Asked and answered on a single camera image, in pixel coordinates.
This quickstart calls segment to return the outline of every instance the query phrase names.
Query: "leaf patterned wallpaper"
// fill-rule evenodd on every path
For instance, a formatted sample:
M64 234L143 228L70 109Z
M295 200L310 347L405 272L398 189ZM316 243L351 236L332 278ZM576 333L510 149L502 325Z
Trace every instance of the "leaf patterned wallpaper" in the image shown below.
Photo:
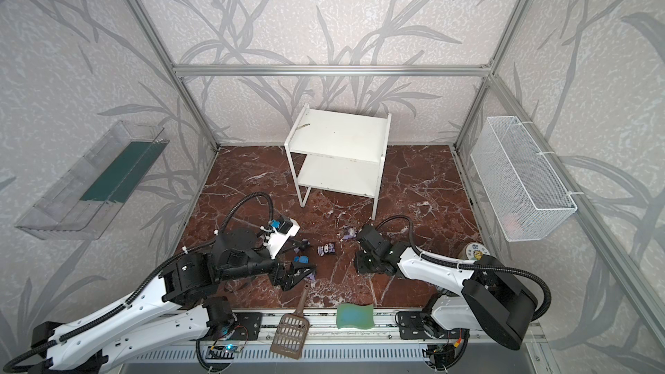
M665 298L665 2L534 0L499 74L645 278ZM548 275L540 319L564 373L665 373L665 356L577 223L506 243L469 153L461 152L503 259Z
M0 364L32 328L129 293L170 255L214 152L122 0L0 0ZM117 120L171 140L95 241L14 227Z
M175 63L343 65L487 63L515 1L142 0ZM282 143L305 103L383 117L391 112L391 143L447 143L455 140L479 79L187 82L221 143ZM260 127L265 122L270 127Z

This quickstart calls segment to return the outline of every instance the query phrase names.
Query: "white metal frame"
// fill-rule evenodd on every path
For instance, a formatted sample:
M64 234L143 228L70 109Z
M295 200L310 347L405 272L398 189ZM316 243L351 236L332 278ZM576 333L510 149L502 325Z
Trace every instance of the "white metal frame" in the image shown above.
M289 135L287 136L286 141L284 142L284 148L285 148L286 153L287 153L287 159L289 160L289 167L291 168L291 176L293 177L293 182L295 183L296 194L298 196L298 202L300 202L300 206L302 208L304 208L304 205L307 202L307 199L309 197L309 193L311 192L312 188L317 188L317 187L316 186L308 186L307 191L304 194L304 197L302 196L302 194L300 192L300 186L301 185L299 183L298 173L295 170L295 165L293 164L293 157L291 156L291 152L292 152L291 141L293 139L293 136L295 135L295 132L298 129L300 129L301 127L304 127L304 126L307 125L307 124L302 125L301 123L302 123L302 120L303 120L303 116L309 110L311 110L310 107L309 107L309 104L305 104L303 109L301 110L300 114L298 114L298 117L296 118L295 122L293 123L293 127L291 128L291 131L289 131ZM374 205L372 206L372 220L374 220L376 218L376 206L378 204L379 193L380 193L380 189L381 189L381 179L383 178L383 169L384 169L384 165L386 163L386 153L387 153L387 150L388 150L388 134L390 132L390 121L391 121L391 119L392 119L392 115L388 114L388 117L386 119L386 129L385 129L385 133L384 133L384 140L383 140L383 143L382 143L381 155L380 155L380 158L379 158L379 161L378 161L378 176L376 178L376 186L375 186L375 189L374 189L374 194L373 194L373 196L371 196L371 198L374 199ZM331 190L331 191L340 192L340 193L350 193L350 192L347 192L347 191L344 191L344 190L337 190L335 188L323 188L322 187L320 189ZM350 194L362 196L361 194L358 194L358 193L350 193Z

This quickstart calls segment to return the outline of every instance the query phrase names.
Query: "white shelf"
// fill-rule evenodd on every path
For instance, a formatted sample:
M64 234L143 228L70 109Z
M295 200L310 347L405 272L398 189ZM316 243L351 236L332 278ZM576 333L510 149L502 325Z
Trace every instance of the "white shelf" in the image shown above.
M308 154L298 185L374 198L379 172L376 163Z
M295 124L289 151L304 154L381 161L388 119L304 108Z

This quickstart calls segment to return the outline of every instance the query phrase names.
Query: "green sponge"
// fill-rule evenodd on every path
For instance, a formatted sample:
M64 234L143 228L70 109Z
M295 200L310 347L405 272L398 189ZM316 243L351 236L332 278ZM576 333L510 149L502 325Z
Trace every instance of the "green sponge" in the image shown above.
M353 303L340 303L337 306L337 329L374 327L374 305L359 306Z

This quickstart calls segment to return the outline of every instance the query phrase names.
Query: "lower shelf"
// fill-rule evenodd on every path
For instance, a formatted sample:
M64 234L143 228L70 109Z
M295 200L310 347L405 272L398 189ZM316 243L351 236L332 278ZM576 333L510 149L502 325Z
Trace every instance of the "lower shelf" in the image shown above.
M374 198L379 172L378 163L308 154L298 185Z

